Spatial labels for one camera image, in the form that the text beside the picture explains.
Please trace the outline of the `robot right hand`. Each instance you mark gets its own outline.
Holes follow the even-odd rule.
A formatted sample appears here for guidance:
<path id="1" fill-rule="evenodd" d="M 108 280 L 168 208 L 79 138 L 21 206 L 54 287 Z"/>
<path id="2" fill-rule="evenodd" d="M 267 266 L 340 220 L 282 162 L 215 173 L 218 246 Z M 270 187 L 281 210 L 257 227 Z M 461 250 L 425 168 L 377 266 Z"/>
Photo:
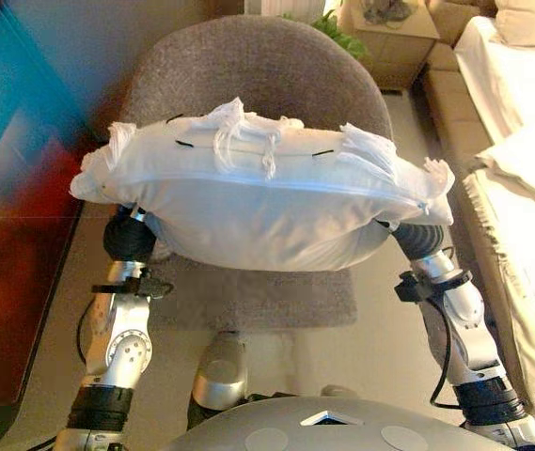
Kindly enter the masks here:
<path id="1" fill-rule="evenodd" d="M 442 249 L 444 229 L 440 225 L 392 224 L 378 221 L 396 240 L 404 255 L 410 260 L 419 260 L 436 254 Z"/>

